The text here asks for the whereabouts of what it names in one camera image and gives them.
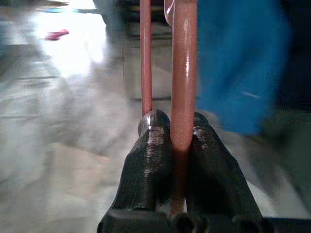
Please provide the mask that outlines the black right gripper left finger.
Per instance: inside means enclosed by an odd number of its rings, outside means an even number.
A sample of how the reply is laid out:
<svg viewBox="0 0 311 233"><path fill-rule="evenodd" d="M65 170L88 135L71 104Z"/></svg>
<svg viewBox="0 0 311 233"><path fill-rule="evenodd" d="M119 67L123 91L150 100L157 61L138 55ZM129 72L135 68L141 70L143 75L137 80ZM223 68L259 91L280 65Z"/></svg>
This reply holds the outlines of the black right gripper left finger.
<svg viewBox="0 0 311 233"><path fill-rule="evenodd" d="M152 110L140 120L138 134L125 158L112 209L155 211L170 200L173 159L168 116Z"/></svg>

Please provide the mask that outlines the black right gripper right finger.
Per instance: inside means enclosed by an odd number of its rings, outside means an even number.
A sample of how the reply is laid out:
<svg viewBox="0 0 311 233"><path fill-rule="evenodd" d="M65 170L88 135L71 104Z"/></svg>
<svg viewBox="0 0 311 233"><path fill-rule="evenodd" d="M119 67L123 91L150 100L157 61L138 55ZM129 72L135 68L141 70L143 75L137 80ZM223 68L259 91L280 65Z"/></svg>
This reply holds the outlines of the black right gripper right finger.
<svg viewBox="0 0 311 233"><path fill-rule="evenodd" d="M194 215L261 215L238 162L198 112L194 116L186 191L187 210Z"/></svg>

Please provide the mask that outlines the pink plastic hanger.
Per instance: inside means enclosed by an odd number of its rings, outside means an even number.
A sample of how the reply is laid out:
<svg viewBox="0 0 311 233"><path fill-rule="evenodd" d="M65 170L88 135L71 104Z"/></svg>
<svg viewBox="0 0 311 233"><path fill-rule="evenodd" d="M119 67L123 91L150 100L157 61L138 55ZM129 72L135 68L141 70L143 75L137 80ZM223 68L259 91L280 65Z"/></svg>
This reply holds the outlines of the pink plastic hanger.
<svg viewBox="0 0 311 233"><path fill-rule="evenodd" d="M151 0L140 1L141 99L142 114L150 112ZM173 82L170 137L173 153L173 190L170 216L182 213L193 135L197 89L198 0L164 0L164 15L173 28Z"/></svg>

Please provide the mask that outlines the blue shirt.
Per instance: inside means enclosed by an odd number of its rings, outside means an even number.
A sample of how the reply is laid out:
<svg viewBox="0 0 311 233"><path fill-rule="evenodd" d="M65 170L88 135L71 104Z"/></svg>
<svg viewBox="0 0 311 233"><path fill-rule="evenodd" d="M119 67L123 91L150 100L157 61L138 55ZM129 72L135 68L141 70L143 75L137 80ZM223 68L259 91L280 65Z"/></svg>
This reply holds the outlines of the blue shirt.
<svg viewBox="0 0 311 233"><path fill-rule="evenodd" d="M259 134L288 56L279 0L199 0L200 109L229 132Z"/></svg>

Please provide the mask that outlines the magenta cloth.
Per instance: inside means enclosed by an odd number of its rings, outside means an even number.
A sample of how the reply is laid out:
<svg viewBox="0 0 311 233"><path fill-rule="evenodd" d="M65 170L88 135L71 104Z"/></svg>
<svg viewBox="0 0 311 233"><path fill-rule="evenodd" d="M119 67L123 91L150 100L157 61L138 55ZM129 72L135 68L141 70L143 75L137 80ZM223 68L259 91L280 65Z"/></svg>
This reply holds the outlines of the magenta cloth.
<svg viewBox="0 0 311 233"><path fill-rule="evenodd" d="M57 31L57 32L50 32L46 35L45 39L50 41L56 41L59 40L60 37L69 34L69 31L66 29Z"/></svg>

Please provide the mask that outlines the blue slipper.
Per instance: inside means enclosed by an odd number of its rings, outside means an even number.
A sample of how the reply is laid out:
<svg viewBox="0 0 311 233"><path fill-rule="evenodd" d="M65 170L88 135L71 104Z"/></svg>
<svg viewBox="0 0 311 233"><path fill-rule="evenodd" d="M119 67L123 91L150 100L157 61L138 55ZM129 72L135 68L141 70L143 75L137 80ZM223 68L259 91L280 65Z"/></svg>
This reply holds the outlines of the blue slipper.
<svg viewBox="0 0 311 233"><path fill-rule="evenodd" d="M48 12L48 13L68 13L68 12L80 13L81 9L75 9L75 8L47 8L44 11Z"/></svg>

